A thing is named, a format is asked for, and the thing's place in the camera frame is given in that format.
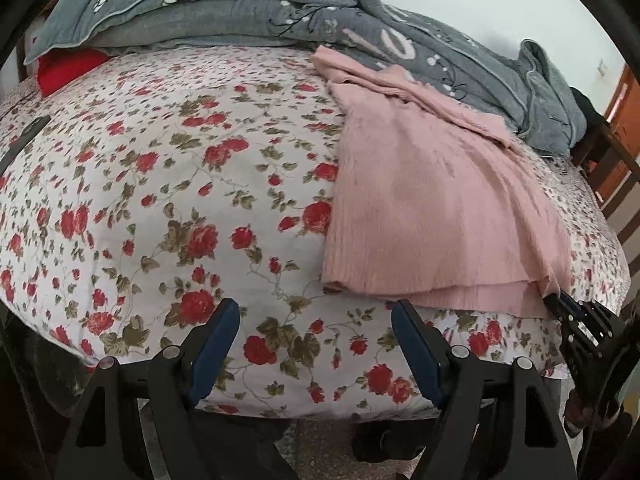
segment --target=pink sweater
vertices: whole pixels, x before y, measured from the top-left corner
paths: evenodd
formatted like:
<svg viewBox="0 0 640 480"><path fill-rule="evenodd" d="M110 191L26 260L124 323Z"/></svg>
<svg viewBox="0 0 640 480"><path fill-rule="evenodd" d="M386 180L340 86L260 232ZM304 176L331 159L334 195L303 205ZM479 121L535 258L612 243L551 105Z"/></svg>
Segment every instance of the pink sweater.
<svg viewBox="0 0 640 480"><path fill-rule="evenodd" d="M319 47L347 114L322 279L415 304L546 317L568 234L502 118Z"/></svg>

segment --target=white floral fabric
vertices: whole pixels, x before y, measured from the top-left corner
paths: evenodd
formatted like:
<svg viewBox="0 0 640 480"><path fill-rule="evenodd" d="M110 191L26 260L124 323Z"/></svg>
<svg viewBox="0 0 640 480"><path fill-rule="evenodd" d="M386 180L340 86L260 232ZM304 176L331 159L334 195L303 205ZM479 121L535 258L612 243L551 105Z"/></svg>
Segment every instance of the white floral fabric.
<svg viewBox="0 0 640 480"><path fill-rule="evenodd" d="M320 282L343 117L308 52L115 58L8 107L0 149L45 114L51 122L0 179L0 298L26 324L88 365L131 362L180 344L226 296L241 305L241 329L201 408L434 415L388 304ZM571 166L529 153L572 236L571 294L618 311L626 261L591 191ZM561 361L552 322L419 310L483 358L526 355L549 370Z"/></svg>

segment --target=silver screw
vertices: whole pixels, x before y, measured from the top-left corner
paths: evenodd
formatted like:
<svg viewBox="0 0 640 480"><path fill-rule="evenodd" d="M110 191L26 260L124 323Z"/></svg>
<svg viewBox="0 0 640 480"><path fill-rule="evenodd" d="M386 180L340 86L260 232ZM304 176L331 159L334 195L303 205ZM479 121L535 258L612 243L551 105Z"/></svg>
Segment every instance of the silver screw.
<svg viewBox="0 0 640 480"><path fill-rule="evenodd" d="M518 357L516 364L523 370L531 370L533 368L533 363L528 357Z"/></svg>
<svg viewBox="0 0 640 480"><path fill-rule="evenodd" d="M100 359L100 362L98 363L98 366L102 369L102 370L108 370L109 368L111 368L116 362L116 359L114 359L111 356L107 356L107 357L103 357L102 359Z"/></svg>
<svg viewBox="0 0 640 480"><path fill-rule="evenodd" d="M451 348L451 353L458 359L465 359L469 357L469 348L462 345L455 345Z"/></svg>
<svg viewBox="0 0 640 480"><path fill-rule="evenodd" d="M180 355L180 347L176 345L171 345L162 350L162 357L165 359L175 359Z"/></svg>

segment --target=bed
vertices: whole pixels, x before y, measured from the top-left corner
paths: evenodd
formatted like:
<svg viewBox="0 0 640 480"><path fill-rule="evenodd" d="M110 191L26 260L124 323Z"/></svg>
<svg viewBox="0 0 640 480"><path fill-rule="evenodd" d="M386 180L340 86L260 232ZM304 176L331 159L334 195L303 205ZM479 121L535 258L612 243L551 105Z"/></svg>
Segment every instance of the bed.
<svg viewBox="0 0 640 480"><path fill-rule="evenodd" d="M0 298L88 366L179 344L223 297L241 329L200 408L263 417L433 416L388 303L322 284L343 116L308 51L224 46L116 57L2 103L0 149L51 122L0 180ZM526 148L572 241L572 288L618 312L629 272L570 162ZM555 323L421 308L482 358L562 376Z"/></svg>

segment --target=red pillow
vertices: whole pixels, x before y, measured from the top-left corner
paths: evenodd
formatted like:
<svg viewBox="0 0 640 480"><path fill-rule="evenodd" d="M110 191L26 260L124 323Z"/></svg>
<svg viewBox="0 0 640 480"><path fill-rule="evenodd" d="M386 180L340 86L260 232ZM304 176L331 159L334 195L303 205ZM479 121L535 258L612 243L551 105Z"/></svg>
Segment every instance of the red pillow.
<svg viewBox="0 0 640 480"><path fill-rule="evenodd" d="M55 49L43 54L38 59L38 85L43 97L53 94L109 59L106 54L90 48Z"/></svg>

